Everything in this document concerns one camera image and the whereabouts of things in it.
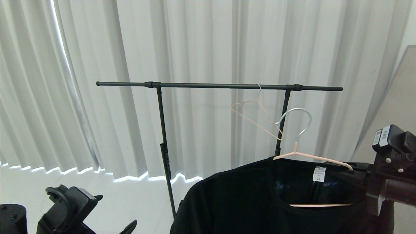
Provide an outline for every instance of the white sticker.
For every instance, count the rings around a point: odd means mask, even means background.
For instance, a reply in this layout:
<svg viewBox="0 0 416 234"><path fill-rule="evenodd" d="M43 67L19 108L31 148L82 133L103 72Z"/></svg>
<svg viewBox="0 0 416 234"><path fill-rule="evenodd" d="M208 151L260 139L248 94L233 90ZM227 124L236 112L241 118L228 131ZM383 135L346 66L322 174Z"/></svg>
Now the white sticker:
<svg viewBox="0 0 416 234"><path fill-rule="evenodd" d="M389 136L389 131L390 131L390 125L383 127L382 132L381 132L380 142L379 142L380 146L385 146L388 144L387 137Z"/></svg>
<svg viewBox="0 0 416 234"><path fill-rule="evenodd" d="M327 169L326 167L316 167L313 172L312 180L317 181L317 182L324 182L326 169Z"/></svg>
<svg viewBox="0 0 416 234"><path fill-rule="evenodd" d="M376 136L374 137L373 145L377 145L379 143L380 136L381 136L381 131L382 131L382 129L380 129L376 132Z"/></svg>

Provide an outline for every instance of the shirt neckline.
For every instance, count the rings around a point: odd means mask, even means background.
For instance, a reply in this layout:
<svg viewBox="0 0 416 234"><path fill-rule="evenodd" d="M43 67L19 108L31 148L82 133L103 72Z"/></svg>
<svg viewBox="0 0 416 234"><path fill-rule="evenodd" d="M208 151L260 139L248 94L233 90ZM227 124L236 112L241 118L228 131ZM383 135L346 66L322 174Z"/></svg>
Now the shirt neckline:
<svg viewBox="0 0 416 234"><path fill-rule="evenodd" d="M267 186L268 186L268 190L270 192L270 195L272 197L272 201L273 204L279 208L285 209L288 212L294 213L294 214L298 214L301 216L327 216L327 215L333 215L334 213L340 213L340 212L344 212L347 210L352 209L353 207L357 206L358 204L362 203L356 203L350 206L345 206L345 207L334 207L332 209L326 209L326 210L306 210L306 209L302 209L302 208L298 208L298 207L293 207L290 204L282 201L278 195L276 195L275 190L274 190L274 174L273 174L273 156L269 157L267 160L267 171L266 171L266 177L267 177ZM281 161L286 161L286 162L290 162L290 161L294 161L292 159L279 159Z"/></svg>

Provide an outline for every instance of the pink clothes hanger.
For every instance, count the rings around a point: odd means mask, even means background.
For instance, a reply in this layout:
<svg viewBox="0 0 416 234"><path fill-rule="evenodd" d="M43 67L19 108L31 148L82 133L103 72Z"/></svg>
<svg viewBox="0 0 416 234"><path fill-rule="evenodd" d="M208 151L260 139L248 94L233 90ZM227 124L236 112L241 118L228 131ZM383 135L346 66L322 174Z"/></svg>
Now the pink clothes hanger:
<svg viewBox="0 0 416 234"><path fill-rule="evenodd" d="M340 162L340 161L337 161L337 160L327 159L327 158L324 158L324 157L319 157L319 156L315 156L315 155L311 155L311 154L304 154L304 153L300 153L300 152L297 151L297 143L299 141L300 135L302 135L302 133L304 133L306 130L308 130L308 128L310 127L310 125L312 123L312 116L309 113L309 111L307 111L303 108L290 109L282 115L282 117L280 118L279 122L276 123L276 125L278 125L289 112L294 111L294 110L302 110L302 111L306 112L309 115L308 126L298 134L293 152L288 153L288 154L282 154L282 155L279 155L279 156L275 156L273 158L273 160L284 158L284 157L291 156L291 155L300 155L300 156L313 158L313 159L318 159L318 160L322 160L322 161L333 162L335 164L342 165L342 166L347 167L348 169L352 170L352 167L350 165L348 165L347 163ZM341 207L341 206L349 206L349 205L352 205L352 204L291 204L291 206L293 206L293 207Z"/></svg>
<svg viewBox="0 0 416 234"><path fill-rule="evenodd" d="M265 108L261 105L261 103L260 103L260 101L259 101L259 100L260 100L260 99L259 99L259 96L260 96L260 93L261 93L261 86L260 86L260 85L258 85L258 86L259 86L259 88L260 88L260 91L259 91L259 93L257 94L257 98L256 98L256 100L245 101L245 102L243 102L243 103L234 103L234 104L232 104L232 105L231 105L231 110L232 110L232 111L234 111L235 113L239 114L239 115L240 115L240 116L242 116L243 118L247 119L248 121L252 122L253 124L257 125L259 128L261 128L262 130L264 130L265 132L267 132L268 134L270 134L272 137L276 138L277 140L282 140L282 139L278 138L277 136L275 136L273 133L271 133L271 132L267 131L265 128L263 128L262 126L260 126L258 123L254 122L253 120L251 120L251 119L247 118L247 117L246 117L246 116L244 116L243 114L241 114L241 113L239 113L238 111L236 111L236 110L234 110L234 109L233 109L233 106L235 106L235 105L240 105L240 106L243 106L245 103L248 103L248 102L256 102L256 103L258 103L258 105L261 107L261 109L264 111L264 113L266 113L267 118L268 118L268 120L269 120L269 123L271 123L271 124L275 124L275 123L271 120L269 113L267 113L266 109L265 109ZM275 125L275 126L277 127L277 129L279 130L279 132L282 134L282 138L283 138L283 132L280 130L280 128L279 128L277 125Z"/></svg>

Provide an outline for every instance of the black shirt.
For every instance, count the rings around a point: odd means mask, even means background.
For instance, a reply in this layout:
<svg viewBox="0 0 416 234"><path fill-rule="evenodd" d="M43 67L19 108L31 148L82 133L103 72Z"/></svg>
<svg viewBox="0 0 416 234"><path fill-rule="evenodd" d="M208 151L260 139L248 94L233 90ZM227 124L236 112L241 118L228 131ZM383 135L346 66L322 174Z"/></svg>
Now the black shirt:
<svg viewBox="0 0 416 234"><path fill-rule="evenodd" d="M182 201L171 234L393 233L392 202L384 202L380 216L368 214L365 191L332 176L330 168L325 182L313 182L315 166L325 164L271 157L201 180ZM354 204L289 205L343 203Z"/></svg>

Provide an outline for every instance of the curtain fold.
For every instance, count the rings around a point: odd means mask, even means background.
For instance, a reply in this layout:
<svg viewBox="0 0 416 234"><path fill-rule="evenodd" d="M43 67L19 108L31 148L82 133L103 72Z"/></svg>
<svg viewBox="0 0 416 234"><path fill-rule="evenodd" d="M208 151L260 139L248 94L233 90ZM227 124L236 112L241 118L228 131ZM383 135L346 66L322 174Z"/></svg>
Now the curtain fold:
<svg viewBox="0 0 416 234"><path fill-rule="evenodd" d="M97 87L98 80L341 86L343 92L292 92L289 109L313 116L299 151L350 160L389 83L411 1L50 3L0 4L1 30L10 32L0 35L2 145L8 144L2 161L100 166L120 178L163 175L156 90ZM32 7L48 20L31 18ZM51 21L55 14L59 27ZM51 36L56 32L62 41ZM65 67L82 111L65 83ZM162 93L173 176L205 178L274 154L276 139L230 110L258 90ZM259 95L273 121L281 116L284 93ZM238 111L277 135L257 105ZM292 151L307 121L304 113L288 114L282 153ZM22 146L26 141L29 147Z"/></svg>

